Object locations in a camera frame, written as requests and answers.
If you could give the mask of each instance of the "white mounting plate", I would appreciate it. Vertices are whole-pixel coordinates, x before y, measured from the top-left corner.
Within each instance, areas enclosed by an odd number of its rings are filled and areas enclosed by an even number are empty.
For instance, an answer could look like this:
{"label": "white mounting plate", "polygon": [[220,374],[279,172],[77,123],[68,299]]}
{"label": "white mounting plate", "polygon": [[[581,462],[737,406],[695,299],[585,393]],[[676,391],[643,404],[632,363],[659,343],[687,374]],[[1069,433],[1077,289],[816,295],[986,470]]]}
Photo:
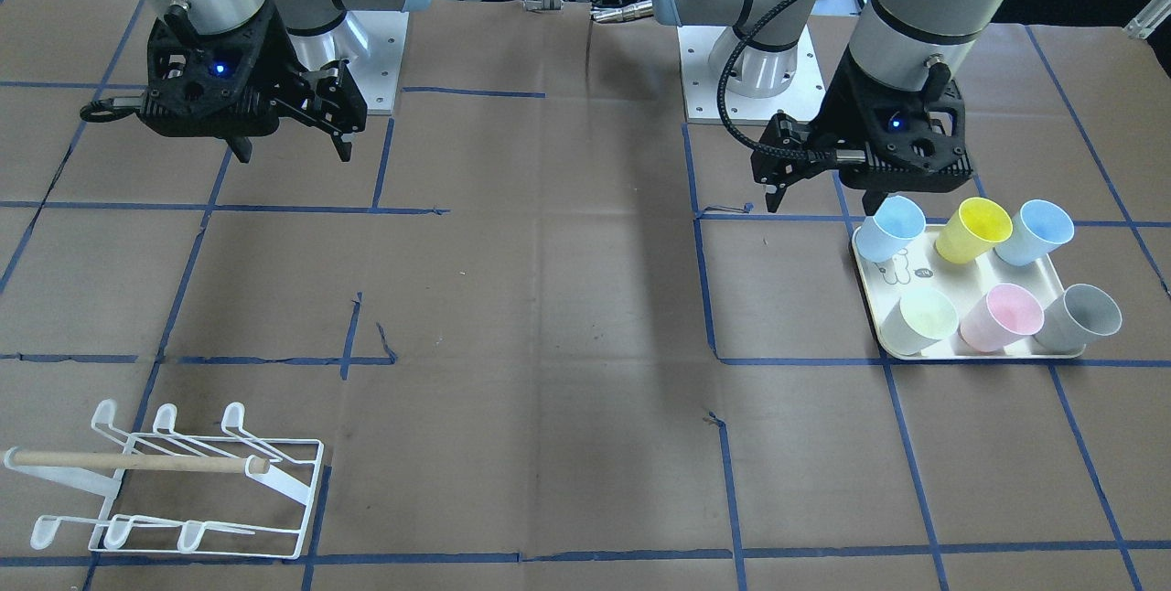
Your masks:
{"label": "white mounting plate", "polygon": [[[858,267],[858,279],[862,279],[862,294],[865,298],[867,309],[870,311],[870,319],[874,321],[875,334],[878,336],[878,344],[883,345],[892,357],[900,360],[1018,360],[1018,358],[1075,358],[1084,352],[1084,348],[1068,352],[1067,350],[1049,350],[1043,348],[1033,337],[1025,337],[1020,342],[1013,342],[992,353],[980,353],[972,349],[959,337],[959,332],[953,332],[941,342],[929,345],[915,355],[899,355],[892,352],[883,342],[882,325],[890,311],[898,304],[898,298],[912,287],[932,287],[940,290],[956,307],[956,312],[960,319],[975,307],[980,296],[997,283],[1016,283],[1032,291],[1041,304],[1053,303],[1064,291],[1061,279],[1057,277],[1057,269],[1054,269],[1053,261],[1048,254],[1038,259],[1028,266],[1011,266],[997,257],[995,253],[984,253],[975,257],[975,261],[967,264],[952,264],[945,262],[936,253],[936,238],[939,236],[941,225],[927,225],[925,233],[906,245],[890,261],[875,264],[862,259],[856,246],[850,246],[854,253],[854,262]],[[857,236],[850,236],[850,243]]]}
{"label": "white mounting plate", "polygon": [[351,62],[350,74],[367,99],[369,115],[393,115],[406,48],[408,13],[355,11],[354,15],[370,36],[370,57]]}
{"label": "white mounting plate", "polygon": [[[715,108],[715,82],[719,75],[708,69],[707,54],[711,54],[712,46],[725,28],[727,26],[679,27],[679,62],[687,123],[719,124],[720,115]],[[788,89],[774,98],[746,98],[730,90],[728,115],[735,124],[765,125],[778,111],[785,111],[795,119],[808,123],[821,109],[824,88],[813,40],[806,28],[797,41],[797,70]]]}

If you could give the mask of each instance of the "pink cup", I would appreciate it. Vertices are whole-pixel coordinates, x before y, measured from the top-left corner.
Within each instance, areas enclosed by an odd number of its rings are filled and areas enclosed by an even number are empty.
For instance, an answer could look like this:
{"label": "pink cup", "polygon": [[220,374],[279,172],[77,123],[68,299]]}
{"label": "pink cup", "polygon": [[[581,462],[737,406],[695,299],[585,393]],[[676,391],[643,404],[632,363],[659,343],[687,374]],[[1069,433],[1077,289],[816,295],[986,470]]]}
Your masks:
{"label": "pink cup", "polygon": [[1045,325],[1045,308],[1027,288],[999,283],[972,308],[959,324],[959,336],[982,353],[1038,334]]}

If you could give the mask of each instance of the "gray cup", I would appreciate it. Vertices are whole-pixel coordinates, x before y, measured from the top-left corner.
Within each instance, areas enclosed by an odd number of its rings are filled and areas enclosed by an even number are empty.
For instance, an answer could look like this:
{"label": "gray cup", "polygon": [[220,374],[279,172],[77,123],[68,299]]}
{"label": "gray cup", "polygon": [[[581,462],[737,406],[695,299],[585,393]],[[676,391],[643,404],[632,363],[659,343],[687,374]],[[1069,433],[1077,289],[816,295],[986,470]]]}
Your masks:
{"label": "gray cup", "polygon": [[1053,352],[1078,350],[1122,329],[1122,311],[1107,291],[1078,283],[1062,291],[1045,309],[1045,325],[1036,342]]}

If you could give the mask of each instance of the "tray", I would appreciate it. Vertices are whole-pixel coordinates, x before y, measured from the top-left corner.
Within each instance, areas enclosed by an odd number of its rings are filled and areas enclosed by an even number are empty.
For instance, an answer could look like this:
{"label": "tray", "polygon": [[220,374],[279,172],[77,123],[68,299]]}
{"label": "tray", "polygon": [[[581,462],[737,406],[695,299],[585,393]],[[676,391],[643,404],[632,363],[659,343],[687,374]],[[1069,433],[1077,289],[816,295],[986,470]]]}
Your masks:
{"label": "tray", "polygon": [[1040,345],[1033,337],[1025,337],[1002,350],[980,353],[960,339],[958,331],[916,355],[899,355],[888,349],[878,325],[882,325],[886,315],[895,309],[898,296],[911,287],[937,288],[956,305],[960,319],[995,283],[1016,283],[1025,287],[1033,291],[1042,307],[1053,303],[1064,291],[1061,279],[1057,277],[1057,269],[1054,269],[1048,254],[1029,266],[1006,264],[991,250],[968,264],[952,264],[944,261],[936,253],[936,238],[943,228],[941,225],[927,225],[923,235],[900,249],[890,261],[881,264],[868,262],[858,254],[854,247],[854,238],[858,236],[857,229],[854,229],[854,235],[850,236],[850,249],[858,267],[867,310],[870,311],[878,344],[882,344],[888,353],[900,360],[970,360],[971,358],[1020,360],[1020,358],[1075,358],[1084,352],[1086,348],[1075,352],[1069,350],[1054,352]]}

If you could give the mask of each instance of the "light blue cup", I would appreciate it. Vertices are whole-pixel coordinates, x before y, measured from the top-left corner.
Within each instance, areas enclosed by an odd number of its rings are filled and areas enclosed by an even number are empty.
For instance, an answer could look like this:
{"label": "light blue cup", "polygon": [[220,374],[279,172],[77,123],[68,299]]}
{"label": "light blue cup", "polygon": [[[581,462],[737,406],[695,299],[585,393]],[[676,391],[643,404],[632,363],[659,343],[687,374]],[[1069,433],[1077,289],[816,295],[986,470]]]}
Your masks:
{"label": "light blue cup", "polygon": [[1074,238],[1074,220],[1056,204],[1030,199],[1013,215],[1013,236],[997,246],[1000,259],[1027,266],[1064,246]]}
{"label": "light blue cup", "polygon": [[918,204],[903,195],[884,199],[875,215],[867,215],[854,240],[854,248],[870,262],[885,262],[915,241],[927,227]]}

